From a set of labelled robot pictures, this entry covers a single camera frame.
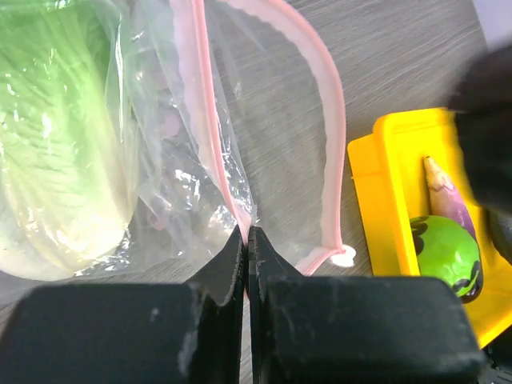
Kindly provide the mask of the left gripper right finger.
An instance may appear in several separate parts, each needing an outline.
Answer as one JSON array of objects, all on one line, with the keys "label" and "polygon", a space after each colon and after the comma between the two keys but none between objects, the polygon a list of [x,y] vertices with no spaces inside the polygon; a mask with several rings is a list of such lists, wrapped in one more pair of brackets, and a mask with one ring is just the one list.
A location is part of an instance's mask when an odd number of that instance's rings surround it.
[{"label": "left gripper right finger", "polygon": [[486,357],[436,278],[307,277],[250,230],[256,383],[474,383]]}]

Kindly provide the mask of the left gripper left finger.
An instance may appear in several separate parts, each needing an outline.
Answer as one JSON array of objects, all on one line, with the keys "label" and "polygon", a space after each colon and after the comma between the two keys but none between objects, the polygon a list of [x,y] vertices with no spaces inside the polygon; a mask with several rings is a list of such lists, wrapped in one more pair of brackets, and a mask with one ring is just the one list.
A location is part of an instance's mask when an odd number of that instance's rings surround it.
[{"label": "left gripper left finger", "polygon": [[4,383],[236,383],[244,245],[183,283],[70,284],[33,290],[1,336]]}]

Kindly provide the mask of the green toy ball black zigzag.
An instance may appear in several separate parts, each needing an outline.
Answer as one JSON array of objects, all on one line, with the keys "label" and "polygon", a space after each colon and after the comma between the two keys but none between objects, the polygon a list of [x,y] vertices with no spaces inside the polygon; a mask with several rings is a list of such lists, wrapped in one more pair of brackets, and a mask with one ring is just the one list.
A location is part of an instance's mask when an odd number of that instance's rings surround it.
[{"label": "green toy ball black zigzag", "polygon": [[412,218],[410,228],[420,275],[443,280],[464,303],[483,288],[477,242],[455,221],[437,215]]}]

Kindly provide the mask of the purple toy eggplant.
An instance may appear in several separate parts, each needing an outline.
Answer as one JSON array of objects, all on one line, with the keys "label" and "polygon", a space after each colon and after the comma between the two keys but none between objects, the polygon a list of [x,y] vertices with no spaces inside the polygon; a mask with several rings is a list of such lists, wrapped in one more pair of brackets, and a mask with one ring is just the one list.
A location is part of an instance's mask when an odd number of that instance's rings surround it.
[{"label": "purple toy eggplant", "polygon": [[470,276],[458,278],[454,284],[454,290],[462,302],[472,302],[482,292],[484,283],[482,260],[473,221],[461,194],[448,173],[431,156],[424,157],[423,165],[431,213],[456,222],[473,239],[470,244],[475,256],[471,256],[469,260]]}]

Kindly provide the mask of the clear zip top bag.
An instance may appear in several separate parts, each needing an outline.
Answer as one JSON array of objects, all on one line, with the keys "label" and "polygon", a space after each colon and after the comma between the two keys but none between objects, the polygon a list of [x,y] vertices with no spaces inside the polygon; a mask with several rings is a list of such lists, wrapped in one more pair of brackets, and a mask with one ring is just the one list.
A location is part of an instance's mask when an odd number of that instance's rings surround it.
[{"label": "clear zip top bag", "polygon": [[296,270],[354,264],[341,235],[346,114],[338,70],[284,1],[118,1],[137,135],[136,205],[114,258],[57,281],[1,269],[1,301],[44,284],[200,267],[264,228]]}]

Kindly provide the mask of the green polka dot toy food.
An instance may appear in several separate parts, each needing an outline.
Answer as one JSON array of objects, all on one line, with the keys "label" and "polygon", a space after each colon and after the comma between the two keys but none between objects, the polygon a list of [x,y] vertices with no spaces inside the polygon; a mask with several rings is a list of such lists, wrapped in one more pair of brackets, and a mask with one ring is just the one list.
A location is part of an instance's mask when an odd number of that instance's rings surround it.
[{"label": "green polka dot toy food", "polygon": [[57,281],[114,258],[136,205],[118,1],[1,4],[1,269]]}]

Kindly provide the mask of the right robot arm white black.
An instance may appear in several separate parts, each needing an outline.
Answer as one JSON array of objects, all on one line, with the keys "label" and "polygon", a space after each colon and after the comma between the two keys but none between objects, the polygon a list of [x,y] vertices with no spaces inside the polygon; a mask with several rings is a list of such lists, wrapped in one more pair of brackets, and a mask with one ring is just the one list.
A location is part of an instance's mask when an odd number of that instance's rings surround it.
[{"label": "right robot arm white black", "polygon": [[486,209],[496,250],[511,261],[511,44],[480,54],[452,88],[463,166],[475,201]]}]

